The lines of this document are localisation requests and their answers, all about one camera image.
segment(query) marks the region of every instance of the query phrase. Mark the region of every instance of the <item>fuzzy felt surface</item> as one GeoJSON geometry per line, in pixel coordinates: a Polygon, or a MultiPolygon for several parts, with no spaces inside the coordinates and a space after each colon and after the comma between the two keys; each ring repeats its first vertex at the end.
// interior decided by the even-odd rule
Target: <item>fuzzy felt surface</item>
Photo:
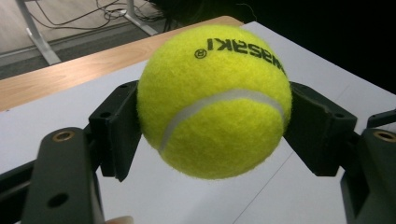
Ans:
{"type": "Polygon", "coordinates": [[[291,113],[290,84],[280,60],[267,43],[242,28],[193,28],[152,55],[138,84],[143,135],[159,149],[166,127],[180,110],[235,89],[265,94],[281,105],[284,115],[244,96],[217,102],[181,122],[161,155],[187,175],[240,175],[276,148],[291,113]]]}

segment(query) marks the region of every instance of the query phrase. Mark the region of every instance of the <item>table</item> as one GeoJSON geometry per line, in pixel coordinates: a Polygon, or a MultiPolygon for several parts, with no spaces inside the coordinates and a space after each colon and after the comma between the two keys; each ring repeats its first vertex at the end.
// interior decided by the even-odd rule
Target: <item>table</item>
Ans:
{"type": "MultiPolygon", "coordinates": [[[[222,21],[242,25],[228,17],[207,22],[222,21]]],[[[242,27],[270,44],[291,81],[315,89],[357,116],[355,132],[362,132],[371,115],[394,109],[394,94],[257,22],[242,27]]],[[[117,86],[139,79],[152,51],[178,32],[0,81],[0,105],[5,110],[0,113],[0,172],[34,159],[47,133],[85,127],[91,112],[117,86]]],[[[396,131],[395,125],[382,128],[396,131]]],[[[221,181],[200,180],[171,169],[142,139],[128,177],[119,183],[99,174],[99,182],[106,219],[129,215],[136,224],[340,224],[346,223],[342,174],[340,169],[336,177],[314,176],[282,139],[271,157],[253,171],[221,181]]]]}
{"type": "Polygon", "coordinates": [[[231,17],[219,17],[69,62],[55,64],[22,76],[0,80],[0,111],[25,104],[57,91],[66,90],[129,65],[143,62],[171,36],[191,27],[209,23],[243,24],[231,17]]]}

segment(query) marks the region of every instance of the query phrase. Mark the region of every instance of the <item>cable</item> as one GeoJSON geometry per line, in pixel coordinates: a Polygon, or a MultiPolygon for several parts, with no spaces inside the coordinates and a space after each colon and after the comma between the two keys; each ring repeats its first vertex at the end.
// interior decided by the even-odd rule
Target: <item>cable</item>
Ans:
{"type": "Polygon", "coordinates": [[[250,5],[248,5],[248,4],[246,4],[246,3],[237,3],[236,5],[237,5],[237,6],[245,6],[245,7],[248,7],[248,8],[250,9],[251,14],[252,14],[253,17],[254,17],[254,21],[257,21],[256,14],[254,14],[253,8],[251,8],[250,5]]]}
{"type": "Polygon", "coordinates": [[[163,2],[163,14],[168,20],[180,21],[185,25],[210,18],[218,3],[212,0],[169,0],[163,2]]]}
{"type": "Polygon", "coordinates": [[[107,4],[107,5],[103,6],[103,7],[99,7],[98,0],[96,0],[96,5],[97,5],[97,7],[98,7],[97,9],[95,9],[95,10],[93,10],[93,11],[90,11],[90,12],[88,12],[88,13],[85,13],[85,14],[83,14],[83,15],[81,15],[81,16],[78,16],[78,17],[76,17],[76,18],[74,18],[74,19],[72,19],[72,20],[70,20],[70,21],[65,21],[65,22],[61,22],[61,23],[55,23],[55,22],[53,22],[53,21],[47,16],[47,14],[46,14],[45,11],[43,10],[43,8],[40,6],[40,4],[37,2],[37,0],[35,0],[35,3],[38,5],[38,8],[39,8],[40,11],[43,13],[44,17],[47,19],[47,21],[48,21],[49,23],[51,23],[51,24],[54,25],[54,26],[48,26],[48,25],[44,24],[42,21],[40,21],[38,18],[36,18],[32,13],[30,13],[30,12],[29,12],[29,13],[30,13],[30,15],[31,15],[38,23],[40,23],[41,25],[43,25],[43,26],[45,26],[45,27],[47,27],[47,28],[50,28],[50,29],[96,30],[96,29],[99,29],[99,28],[102,28],[102,27],[108,25],[108,24],[110,23],[111,20],[115,20],[115,19],[117,19],[117,18],[123,16],[123,15],[120,13],[120,11],[123,10],[124,8],[117,8],[117,9],[113,9],[113,10],[107,10],[107,8],[110,7],[110,6],[114,6],[114,5],[125,5],[125,4],[117,3],[118,1],[119,1],[119,0],[115,0],[115,1],[113,1],[112,3],[109,3],[109,4],[107,4]],[[70,23],[70,22],[72,22],[72,21],[77,21],[77,20],[79,20],[79,19],[81,19],[81,18],[84,18],[84,17],[86,17],[86,16],[92,14],[93,12],[96,12],[96,11],[99,11],[99,10],[103,10],[103,11],[104,11],[104,18],[105,18],[105,20],[106,20],[106,22],[105,22],[104,24],[100,25],[100,26],[91,27],[91,28],[82,28],[82,27],[73,27],[73,26],[63,26],[63,25],[66,25],[67,23],[70,23]],[[119,12],[118,16],[113,16],[113,13],[116,12],[116,11],[119,12]]]}
{"type": "Polygon", "coordinates": [[[165,18],[165,16],[163,15],[163,13],[161,11],[157,11],[156,13],[150,15],[150,16],[146,16],[143,11],[141,10],[142,7],[144,7],[147,3],[151,3],[150,1],[146,1],[142,6],[137,7],[134,6],[135,9],[135,15],[136,17],[141,20],[141,21],[146,21],[146,22],[154,22],[154,21],[159,21],[159,20],[163,20],[165,18]]]}

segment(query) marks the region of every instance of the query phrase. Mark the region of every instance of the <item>registered trademark symbol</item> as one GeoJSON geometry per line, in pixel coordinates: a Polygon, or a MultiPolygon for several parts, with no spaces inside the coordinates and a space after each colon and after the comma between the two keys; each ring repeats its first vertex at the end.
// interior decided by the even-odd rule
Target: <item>registered trademark symbol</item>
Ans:
{"type": "Polygon", "coordinates": [[[197,59],[203,59],[204,57],[206,57],[206,50],[205,49],[198,49],[195,51],[195,58],[197,59]]]}

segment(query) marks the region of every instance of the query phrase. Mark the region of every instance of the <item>white seam line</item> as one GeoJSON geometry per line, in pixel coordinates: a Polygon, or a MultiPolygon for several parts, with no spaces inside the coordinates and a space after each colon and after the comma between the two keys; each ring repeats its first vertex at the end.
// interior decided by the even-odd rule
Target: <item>white seam line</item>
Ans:
{"type": "Polygon", "coordinates": [[[172,120],[169,122],[168,126],[166,127],[165,132],[163,133],[163,140],[161,141],[159,152],[161,153],[163,151],[169,138],[172,135],[172,132],[180,122],[198,113],[199,111],[201,111],[202,108],[204,108],[207,105],[212,105],[219,101],[231,101],[236,99],[249,99],[262,104],[270,105],[271,107],[276,109],[279,112],[279,114],[282,115],[281,117],[283,121],[285,120],[284,118],[285,114],[283,112],[282,106],[277,101],[271,99],[269,96],[265,95],[260,91],[237,89],[237,90],[230,90],[230,91],[217,93],[215,95],[201,99],[193,105],[189,105],[185,107],[172,118],[172,120]]]}

